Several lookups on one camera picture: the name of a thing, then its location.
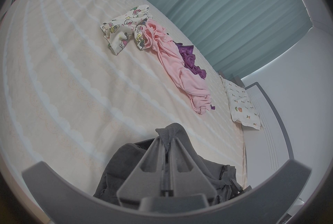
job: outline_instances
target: green curtain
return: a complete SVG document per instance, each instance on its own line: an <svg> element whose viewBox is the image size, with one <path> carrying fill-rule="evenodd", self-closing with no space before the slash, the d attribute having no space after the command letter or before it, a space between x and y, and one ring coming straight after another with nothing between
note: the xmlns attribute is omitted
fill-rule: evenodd
<svg viewBox="0 0 333 224"><path fill-rule="evenodd" d="M148 0L227 78L247 76L312 27L302 0Z"/></svg>

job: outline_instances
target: white headboard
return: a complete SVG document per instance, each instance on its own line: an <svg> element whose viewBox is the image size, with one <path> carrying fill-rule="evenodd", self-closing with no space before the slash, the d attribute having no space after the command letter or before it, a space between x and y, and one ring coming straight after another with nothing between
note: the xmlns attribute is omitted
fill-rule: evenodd
<svg viewBox="0 0 333 224"><path fill-rule="evenodd" d="M265 91L257 82L245 89L262 122L260 130L243 126L247 182L254 188L294 155L285 126Z"/></svg>

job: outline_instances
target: bed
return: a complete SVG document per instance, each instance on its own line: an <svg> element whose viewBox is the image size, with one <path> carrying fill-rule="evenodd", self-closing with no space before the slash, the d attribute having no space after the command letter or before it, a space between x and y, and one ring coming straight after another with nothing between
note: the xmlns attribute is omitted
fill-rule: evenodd
<svg viewBox="0 0 333 224"><path fill-rule="evenodd" d="M235 166L247 185L242 127L231 120L218 73L195 47L216 108L205 115L194 112L151 50L139 51L133 40L118 56L108 48L102 22L143 4L174 41L192 45L146 0L16 0L2 21L0 169L43 223L49 218L28 191L24 169L43 160L92 195L120 146L156 137L156 128L173 122L199 155Z"/></svg>

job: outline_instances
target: teal curtain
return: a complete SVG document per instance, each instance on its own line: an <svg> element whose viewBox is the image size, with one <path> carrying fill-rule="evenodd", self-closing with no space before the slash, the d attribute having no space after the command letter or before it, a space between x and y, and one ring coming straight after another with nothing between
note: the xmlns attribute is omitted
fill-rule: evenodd
<svg viewBox="0 0 333 224"><path fill-rule="evenodd" d="M312 27L302 0L148 0L227 78L247 76Z"/></svg>

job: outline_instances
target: purple satin cloth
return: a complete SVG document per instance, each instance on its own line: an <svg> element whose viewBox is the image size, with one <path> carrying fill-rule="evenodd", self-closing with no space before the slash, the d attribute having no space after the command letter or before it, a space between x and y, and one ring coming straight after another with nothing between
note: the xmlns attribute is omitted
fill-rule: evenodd
<svg viewBox="0 0 333 224"><path fill-rule="evenodd" d="M207 73L205 70L200 69L199 66L194 65L195 61L195 55L193 54L193 48L194 46L183 46L183 43L176 43L176 46L178 47L179 53L181 57L183 58L185 62L185 68L190 69L193 74L198 74L202 79L205 79L207 76Z"/></svg>

